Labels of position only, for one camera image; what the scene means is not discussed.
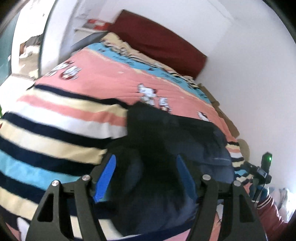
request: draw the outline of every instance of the red cushion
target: red cushion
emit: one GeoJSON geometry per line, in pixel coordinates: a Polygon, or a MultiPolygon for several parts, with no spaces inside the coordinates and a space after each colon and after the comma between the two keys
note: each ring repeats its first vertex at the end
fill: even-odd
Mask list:
{"type": "Polygon", "coordinates": [[[157,60],[181,75],[195,78],[203,69],[206,55],[190,43],[143,16],[122,10],[109,29],[133,49],[157,60]]]}

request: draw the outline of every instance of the cartoon dog print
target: cartoon dog print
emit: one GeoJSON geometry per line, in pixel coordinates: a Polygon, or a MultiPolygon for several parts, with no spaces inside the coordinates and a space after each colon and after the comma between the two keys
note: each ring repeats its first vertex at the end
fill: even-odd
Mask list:
{"type": "Polygon", "coordinates": [[[138,92],[142,93],[141,100],[146,104],[155,106],[154,98],[157,97],[157,90],[152,88],[147,88],[143,84],[138,85],[138,92]]]}
{"type": "Polygon", "coordinates": [[[201,120],[203,120],[203,121],[209,121],[209,119],[207,118],[207,115],[206,114],[204,114],[204,113],[202,113],[202,112],[197,112],[198,113],[198,116],[199,116],[199,118],[201,119],[201,120]]]}
{"type": "Polygon", "coordinates": [[[167,112],[171,112],[171,108],[170,106],[168,105],[168,99],[167,98],[164,98],[164,97],[160,97],[159,98],[159,107],[161,110],[163,111],[167,111],[167,112]]]}
{"type": "Polygon", "coordinates": [[[63,73],[59,75],[59,77],[63,80],[75,80],[78,77],[76,76],[79,71],[81,71],[81,68],[78,68],[77,66],[72,66],[71,68],[68,68],[63,73]]]}
{"type": "Polygon", "coordinates": [[[67,68],[68,66],[70,66],[71,64],[73,64],[74,61],[71,61],[71,60],[68,60],[68,61],[65,61],[61,64],[59,64],[58,66],[54,67],[51,71],[49,71],[45,77],[49,77],[49,76],[53,76],[55,75],[60,69],[65,69],[67,68]]]}

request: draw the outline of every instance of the bedsheet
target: bedsheet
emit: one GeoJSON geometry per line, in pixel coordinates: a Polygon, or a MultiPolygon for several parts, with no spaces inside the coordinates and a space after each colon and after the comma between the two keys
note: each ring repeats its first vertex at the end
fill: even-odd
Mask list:
{"type": "MultiPolygon", "coordinates": [[[[0,214],[6,223],[25,232],[53,180],[75,181],[99,165],[106,145],[126,135],[127,110],[139,100],[213,122],[240,169],[236,139],[192,79],[109,33],[36,81],[0,119],[0,214]]],[[[69,209],[74,236],[81,238],[73,202],[69,209]]]]}

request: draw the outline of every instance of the screw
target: screw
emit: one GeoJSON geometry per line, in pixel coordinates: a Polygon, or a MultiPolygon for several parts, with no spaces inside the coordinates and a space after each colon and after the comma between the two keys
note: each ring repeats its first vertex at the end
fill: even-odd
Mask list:
{"type": "Polygon", "coordinates": [[[58,186],[58,185],[59,185],[59,181],[58,181],[58,180],[54,180],[54,181],[52,182],[52,185],[53,185],[54,187],[58,186]]]}
{"type": "Polygon", "coordinates": [[[240,181],[238,181],[238,180],[235,180],[235,181],[233,182],[233,184],[234,184],[236,187],[239,187],[242,183],[241,183],[240,181]]]}
{"type": "Polygon", "coordinates": [[[90,175],[83,175],[83,176],[82,176],[82,180],[83,180],[83,181],[88,181],[90,178],[91,178],[90,175]]]}
{"type": "Polygon", "coordinates": [[[205,181],[209,181],[209,180],[211,180],[211,176],[208,175],[208,174],[204,174],[204,175],[202,176],[202,179],[205,180],[205,181]]]}

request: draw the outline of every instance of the maroon jacket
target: maroon jacket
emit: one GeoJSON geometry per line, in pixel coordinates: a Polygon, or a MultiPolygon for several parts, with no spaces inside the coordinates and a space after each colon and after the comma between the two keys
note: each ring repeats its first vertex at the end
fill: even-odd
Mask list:
{"type": "Polygon", "coordinates": [[[264,201],[258,203],[257,210],[268,241],[277,241],[288,223],[284,222],[279,215],[274,199],[268,195],[264,201]]]}

